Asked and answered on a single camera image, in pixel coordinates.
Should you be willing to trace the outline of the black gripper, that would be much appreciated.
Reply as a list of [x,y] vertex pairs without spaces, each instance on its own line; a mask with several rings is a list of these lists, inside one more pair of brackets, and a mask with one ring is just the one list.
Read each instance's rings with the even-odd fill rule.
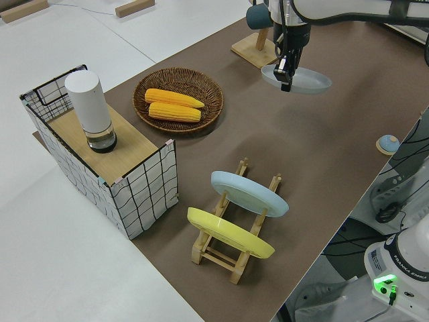
[[[274,76],[277,81],[281,82],[281,90],[290,92],[292,87],[292,77],[299,67],[303,47],[310,40],[310,24],[297,26],[287,26],[286,53],[279,59],[274,68]],[[273,41],[280,49],[283,49],[282,40],[278,39],[282,35],[282,26],[279,23],[273,24]]]

